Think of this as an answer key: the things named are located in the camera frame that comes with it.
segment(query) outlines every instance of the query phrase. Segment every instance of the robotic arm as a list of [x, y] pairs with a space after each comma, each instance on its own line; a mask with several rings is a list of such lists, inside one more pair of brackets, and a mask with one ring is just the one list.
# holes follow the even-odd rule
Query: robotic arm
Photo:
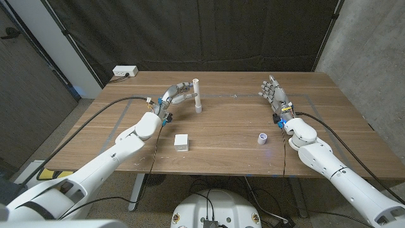
[[[195, 93], [177, 96], [190, 87], [192, 84], [188, 82], [170, 86], [163, 97], [159, 98], [158, 104], [151, 104], [148, 99], [151, 111], [145, 113], [137, 124], [122, 132], [116, 138], [114, 146], [74, 174], [40, 183], [7, 205], [8, 222], [59, 219], [69, 211], [94, 200], [99, 188], [114, 170], [136, 154], [158, 126], [171, 122], [171, 113], [167, 112], [169, 105], [197, 96]], [[89, 206], [84, 206], [64, 219], [84, 219], [89, 210]]]
[[298, 151], [305, 165], [326, 177], [370, 225], [405, 225], [405, 206], [384, 196], [336, 158], [331, 147], [317, 137], [314, 128], [295, 117], [292, 103], [272, 76], [270, 82], [264, 81], [261, 88], [263, 92], [259, 95], [267, 99], [273, 111], [280, 116], [278, 126], [292, 135], [289, 144]]

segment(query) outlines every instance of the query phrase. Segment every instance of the gray tape line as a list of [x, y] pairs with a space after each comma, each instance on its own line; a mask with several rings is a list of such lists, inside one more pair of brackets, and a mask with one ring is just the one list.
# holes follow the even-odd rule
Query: gray tape line
[[[319, 114], [318, 110], [315, 108], [314, 103], [312, 103], [311, 98], [309, 98], [309, 96], [308, 96], [307, 94], [300, 94], [300, 95], [306, 97], [306, 99], [308, 100], [308, 103], [311, 105], [312, 109], [314, 110], [315, 115], [318, 116], [318, 118], [323, 122], [323, 119], [322, 119], [321, 115]], [[346, 164], [351, 170], [355, 171], [355, 170], [353, 169], [352, 165], [350, 164], [349, 160], [347, 159], [346, 155], [343, 154], [343, 151], [342, 151], [342, 149], [340, 148], [340, 146], [339, 146], [339, 144], [338, 144], [338, 142], [337, 142], [335, 136], [334, 136], [326, 127], [323, 126], [323, 128], [324, 128], [325, 131], [328, 133], [330, 140], [332, 140], [332, 142], [335, 144], [335, 146], [336, 146], [336, 148], [337, 148], [337, 151], [339, 152], [339, 154], [340, 154], [341, 157], [343, 158], [345, 164]]]
[[121, 123], [121, 120], [124, 118], [124, 116], [125, 116], [126, 112], [128, 111], [129, 106], [131, 105], [132, 101], [133, 101], [133, 99], [130, 99], [130, 100], [128, 101], [128, 104], [126, 105], [126, 107], [124, 108], [124, 110], [123, 110], [122, 113], [121, 113], [121, 116], [119, 117], [119, 119], [118, 119], [117, 122], [115, 123], [115, 126], [114, 126], [113, 130], [112, 130], [111, 133], [109, 134], [109, 136], [108, 136], [106, 142], [103, 144], [103, 146], [102, 146], [102, 148], [101, 148], [99, 154], [101, 154], [102, 152], [104, 152], [104, 151], [107, 150], [107, 146], [108, 146], [108, 144], [109, 144], [111, 138], [114, 136], [114, 134], [115, 134], [115, 132], [116, 132], [118, 126], [119, 126], [120, 123]]
[[[136, 94], [133, 96], [142, 96], [142, 97], [160, 97], [160, 94]], [[248, 98], [248, 97], [259, 97], [257, 94], [219, 94], [219, 95], [209, 95], [209, 94], [205, 94], [205, 95], [201, 95], [203, 98], [229, 98], [229, 97], [233, 97], [233, 98]], [[307, 94], [287, 94], [287, 96], [300, 96], [300, 97], [304, 97], [307, 99], [309, 105], [311, 105], [313, 111], [315, 112], [315, 115], [321, 120], [323, 121], [321, 115], [319, 114], [318, 110], [316, 109], [314, 103], [312, 102], [311, 98], [309, 98], [309, 96]], [[114, 126], [114, 129], [111, 131], [111, 134], [108, 136], [106, 142], [104, 143], [103, 147], [100, 150], [100, 153], [104, 152], [107, 148], [108, 143], [110, 142], [111, 138], [114, 136], [118, 126], [121, 123], [122, 118], [125, 116], [129, 106], [131, 105], [132, 99], [128, 101], [127, 106], [125, 107], [125, 109], [123, 110], [120, 118], [118, 119], [117, 123]], [[347, 159], [346, 155], [343, 154], [342, 149], [340, 148], [336, 138], [333, 136], [333, 134], [331, 132], [329, 132], [329, 130], [324, 127], [325, 131], [327, 132], [327, 134], [329, 135], [330, 140], [332, 140], [332, 142], [335, 144], [335, 147], [337, 148], [337, 151], [339, 152], [339, 154], [341, 155], [341, 157], [343, 158], [344, 162], [347, 164], [347, 166], [353, 170], [352, 165], [350, 164], [349, 160]]]

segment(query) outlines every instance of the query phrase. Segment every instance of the wooden table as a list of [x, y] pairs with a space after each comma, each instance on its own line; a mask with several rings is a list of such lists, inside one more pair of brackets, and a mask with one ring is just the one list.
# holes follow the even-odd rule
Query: wooden table
[[[173, 122], [160, 135], [154, 174], [257, 175], [278, 177], [284, 167], [284, 145], [280, 129], [273, 124], [267, 100], [259, 97], [262, 81], [269, 72], [139, 72], [136, 77], [108, 84], [89, 106], [68, 136], [90, 116], [111, 101], [126, 96], [149, 96], [153, 101], [170, 85], [200, 80], [202, 113], [197, 114], [193, 99], [171, 104]], [[382, 179], [403, 179], [400, 162], [361, 114], [325, 73], [271, 73], [285, 89], [295, 111], [322, 119], [346, 142], [365, 165]], [[136, 124], [149, 111], [145, 101], [129, 100], [114, 104], [86, 126], [46, 167], [77, 170], [100, 152], [111, 147], [123, 130]], [[369, 178], [352, 156], [327, 132], [308, 117], [318, 136], [331, 145], [334, 154], [359, 175]], [[259, 133], [268, 135], [259, 145]], [[188, 134], [190, 150], [176, 152], [175, 134]], [[144, 148], [118, 170], [148, 173], [152, 165], [158, 133]], [[321, 177], [305, 166], [287, 143], [285, 175]]]

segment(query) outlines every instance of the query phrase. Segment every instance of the concrete wall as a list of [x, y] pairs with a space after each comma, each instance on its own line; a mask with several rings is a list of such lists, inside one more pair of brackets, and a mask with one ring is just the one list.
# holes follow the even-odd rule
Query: concrete wall
[[405, 1], [346, 0], [316, 71], [405, 164]]

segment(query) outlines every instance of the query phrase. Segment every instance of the white cube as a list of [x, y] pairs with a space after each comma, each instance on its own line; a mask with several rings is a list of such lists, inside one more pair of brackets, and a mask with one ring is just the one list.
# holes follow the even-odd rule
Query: white cube
[[177, 152], [189, 150], [189, 135], [177, 134], [175, 137], [175, 149]]

